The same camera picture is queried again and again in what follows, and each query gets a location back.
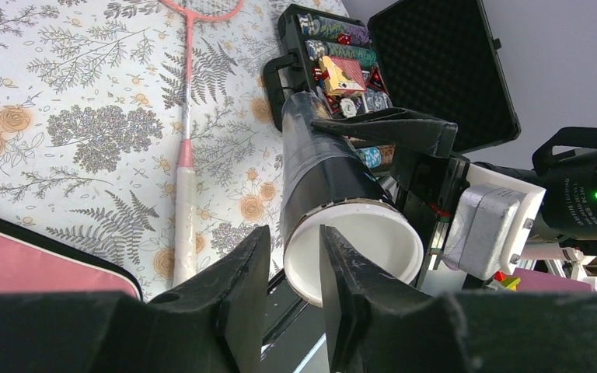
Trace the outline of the black shuttlecock tube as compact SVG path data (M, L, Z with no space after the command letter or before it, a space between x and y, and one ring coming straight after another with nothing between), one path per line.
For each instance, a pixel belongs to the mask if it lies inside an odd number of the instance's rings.
M350 144L312 126L328 117L315 94L293 94L281 116L281 234L286 247L320 225L336 228L352 242L395 242L411 235L406 219Z

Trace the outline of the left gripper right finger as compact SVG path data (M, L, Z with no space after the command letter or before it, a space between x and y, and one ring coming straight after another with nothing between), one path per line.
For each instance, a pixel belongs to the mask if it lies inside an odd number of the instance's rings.
M332 372L597 372L597 293L431 297L319 229Z

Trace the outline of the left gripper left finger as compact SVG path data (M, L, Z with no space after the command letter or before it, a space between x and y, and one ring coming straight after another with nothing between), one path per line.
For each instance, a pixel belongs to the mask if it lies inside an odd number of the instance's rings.
M0 372L258 372L271 235L150 302L121 292L0 295Z

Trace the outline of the pink racket bag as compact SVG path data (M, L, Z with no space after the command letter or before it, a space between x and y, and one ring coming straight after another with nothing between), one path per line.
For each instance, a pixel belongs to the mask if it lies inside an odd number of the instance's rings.
M143 299L127 270L0 219L0 294L121 291Z

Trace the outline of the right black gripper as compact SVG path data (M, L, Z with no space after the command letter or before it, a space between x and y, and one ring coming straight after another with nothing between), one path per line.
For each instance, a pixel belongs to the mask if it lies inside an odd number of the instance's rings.
M330 134L398 146L391 164L397 182L396 208L414 227L424 259L412 281L416 288L438 269L459 199L470 185L467 159L453 155L458 125L399 107L344 119L315 119Z

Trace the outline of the white tube lid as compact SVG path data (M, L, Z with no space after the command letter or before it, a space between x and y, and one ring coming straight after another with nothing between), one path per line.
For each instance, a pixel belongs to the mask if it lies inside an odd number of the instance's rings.
M386 204L331 204L303 218L285 245L284 269L292 289L308 303L322 305L319 227L336 228L362 256L408 284L419 273L424 248L417 231Z

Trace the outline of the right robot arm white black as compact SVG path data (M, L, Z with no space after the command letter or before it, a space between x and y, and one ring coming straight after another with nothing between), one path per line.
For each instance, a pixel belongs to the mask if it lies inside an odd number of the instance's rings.
M450 225L472 163L454 152L454 123L403 108L344 119L318 119L315 129L395 148L390 165L398 182L398 206L424 221L428 238ZM482 168L545 189L530 239L597 256L597 128L565 127L536 150L530 170L483 163Z

